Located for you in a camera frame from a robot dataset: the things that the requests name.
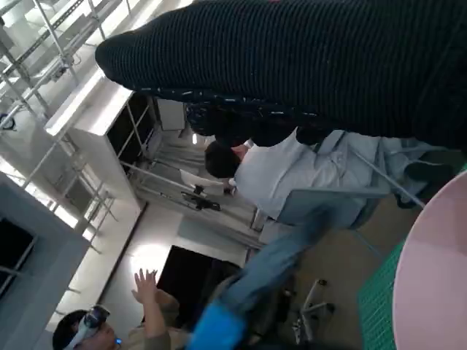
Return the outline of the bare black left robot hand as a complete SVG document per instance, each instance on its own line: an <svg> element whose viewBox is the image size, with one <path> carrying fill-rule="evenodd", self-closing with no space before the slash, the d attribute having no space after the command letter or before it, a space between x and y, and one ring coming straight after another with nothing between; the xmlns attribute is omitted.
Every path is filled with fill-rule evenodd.
<svg viewBox="0 0 467 350"><path fill-rule="evenodd" d="M238 276L206 307L188 349L235 349L244 339L251 313L286 281L302 253L331 225L331 208L314 210L293 232L265 245Z"/></svg>

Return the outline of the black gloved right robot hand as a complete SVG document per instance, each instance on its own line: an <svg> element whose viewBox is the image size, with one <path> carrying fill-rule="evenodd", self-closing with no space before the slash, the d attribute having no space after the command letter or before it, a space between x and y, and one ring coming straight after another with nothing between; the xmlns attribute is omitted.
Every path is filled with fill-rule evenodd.
<svg viewBox="0 0 467 350"><path fill-rule="evenodd" d="M96 49L230 147L342 130L466 148L464 1L199 1Z"/></svg>

